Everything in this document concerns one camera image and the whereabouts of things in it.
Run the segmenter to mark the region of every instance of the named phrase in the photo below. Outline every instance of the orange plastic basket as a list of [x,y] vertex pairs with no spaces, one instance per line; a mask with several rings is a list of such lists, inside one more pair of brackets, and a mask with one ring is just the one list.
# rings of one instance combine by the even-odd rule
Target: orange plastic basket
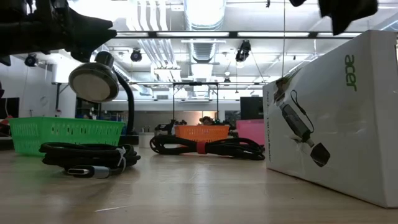
[[175,127],[175,135],[192,141],[212,142],[228,137],[229,126],[217,125],[181,125]]

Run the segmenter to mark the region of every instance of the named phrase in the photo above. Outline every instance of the green basket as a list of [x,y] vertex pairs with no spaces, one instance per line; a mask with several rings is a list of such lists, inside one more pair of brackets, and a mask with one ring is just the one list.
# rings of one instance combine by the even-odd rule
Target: green basket
[[30,156],[44,156],[39,149],[45,142],[116,146],[124,126],[115,121],[46,117],[14,118],[9,122],[15,151]]

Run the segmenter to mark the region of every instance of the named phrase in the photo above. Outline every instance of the black monitor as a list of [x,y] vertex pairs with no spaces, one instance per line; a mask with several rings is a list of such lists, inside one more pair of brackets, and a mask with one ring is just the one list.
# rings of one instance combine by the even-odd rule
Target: black monitor
[[241,119],[264,119],[262,97],[241,97]]

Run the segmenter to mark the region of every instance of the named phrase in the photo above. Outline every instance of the white cardboard box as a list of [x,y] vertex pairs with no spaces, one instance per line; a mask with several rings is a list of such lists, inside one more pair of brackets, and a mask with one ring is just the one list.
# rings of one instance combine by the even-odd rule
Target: white cardboard box
[[266,85],[267,168],[398,207],[396,44],[367,31]]

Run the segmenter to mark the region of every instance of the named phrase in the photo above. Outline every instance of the table surface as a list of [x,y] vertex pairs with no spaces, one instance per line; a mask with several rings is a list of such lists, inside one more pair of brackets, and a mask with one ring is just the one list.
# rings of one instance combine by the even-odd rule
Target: table surface
[[75,179],[40,158],[0,151],[1,223],[398,223],[398,210],[264,162],[138,151],[136,166],[103,180]]

